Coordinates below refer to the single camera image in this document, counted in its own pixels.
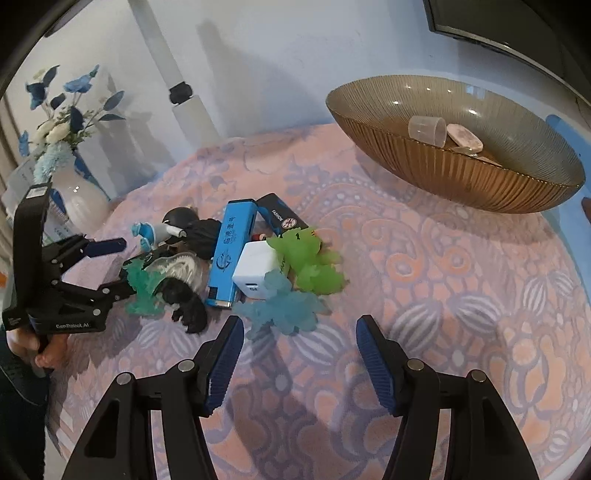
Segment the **flower vase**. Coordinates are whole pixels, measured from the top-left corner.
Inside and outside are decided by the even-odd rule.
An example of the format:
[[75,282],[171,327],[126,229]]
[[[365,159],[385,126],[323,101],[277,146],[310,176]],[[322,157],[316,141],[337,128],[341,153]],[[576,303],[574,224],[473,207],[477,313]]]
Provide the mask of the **flower vase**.
[[76,173],[73,163],[55,171],[51,182],[60,192],[70,221],[81,233],[94,233],[105,223],[109,200],[100,188]]

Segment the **blue toy figure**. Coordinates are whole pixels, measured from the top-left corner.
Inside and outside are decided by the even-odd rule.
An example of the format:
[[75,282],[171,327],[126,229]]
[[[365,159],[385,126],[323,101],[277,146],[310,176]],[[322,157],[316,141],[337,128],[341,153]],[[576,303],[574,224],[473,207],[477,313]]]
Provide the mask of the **blue toy figure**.
[[184,230],[167,223],[134,223],[131,226],[131,234],[141,237],[139,245],[142,252],[156,249],[159,244],[172,236],[179,238],[187,236]]
[[248,303],[235,303],[232,312],[244,315],[252,322],[252,328],[246,334],[254,338],[264,326],[275,325],[284,335],[297,333],[299,330],[315,330],[317,313],[329,314],[330,311],[313,293],[291,291],[291,282],[279,270],[265,274],[265,288],[276,294],[267,300]]

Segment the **plastic measuring cup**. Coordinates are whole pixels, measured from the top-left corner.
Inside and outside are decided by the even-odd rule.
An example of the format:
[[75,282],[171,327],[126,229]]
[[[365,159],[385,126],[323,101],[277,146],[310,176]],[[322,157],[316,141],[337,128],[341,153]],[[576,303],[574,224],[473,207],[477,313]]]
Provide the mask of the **plastic measuring cup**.
[[447,137],[445,120],[437,116],[415,115],[408,122],[408,135],[419,142],[441,148]]

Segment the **teal toy figure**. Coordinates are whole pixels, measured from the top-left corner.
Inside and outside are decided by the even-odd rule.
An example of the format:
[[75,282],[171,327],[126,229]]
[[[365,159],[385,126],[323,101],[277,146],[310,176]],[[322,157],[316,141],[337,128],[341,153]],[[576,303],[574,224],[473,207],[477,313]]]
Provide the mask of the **teal toy figure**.
[[164,274],[144,270],[144,260],[134,258],[123,266],[127,271],[127,282],[136,292],[135,300],[125,306],[127,313],[158,316],[164,313],[164,302],[154,296],[154,290],[164,279]]
[[297,333],[299,330],[315,330],[317,313],[328,314],[328,308],[313,293],[291,291],[291,282],[279,270],[265,274],[265,288],[275,292],[266,300],[247,303],[236,302],[232,313],[245,316],[252,322],[252,329],[246,334],[254,338],[263,327],[276,326],[284,335]]

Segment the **patterned bedspread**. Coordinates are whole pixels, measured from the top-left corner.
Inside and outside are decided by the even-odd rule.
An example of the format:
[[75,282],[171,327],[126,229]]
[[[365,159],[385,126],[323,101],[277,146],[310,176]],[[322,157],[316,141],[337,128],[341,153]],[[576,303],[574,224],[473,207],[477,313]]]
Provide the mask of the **patterned bedspread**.
[[[408,356],[438,371],[484,370],[540,477],[588,439],[591,310],[549,224],[540,214],[482,212],[418,190],[375,165],[336,125],[199,151],[130,193],[96,235],[125,236],[127,252],[83,262],[68,280],[96,287],[117,272],[137,244],[133,222],[161,221],[169,209],[190,205],[202,218],[221,218],[228,200],[269,192],[342,253],[350,283],[328,297],[332,314],[316,331],[245,341],[224,405],[203,420],[220,480],[381,478],[400,422],[379,405],[356,348],[355,322],[365,313]],[[73,335],[50,409],[63,454],[117,373],[144,377],[192,358],[227,316],[189,336],[170,312],[130,317],[120,302],[105,332]],[[443,477],[448,434],[444,412],[433,478]],[[154,442],[158,476],[166,479],[161,426]]]

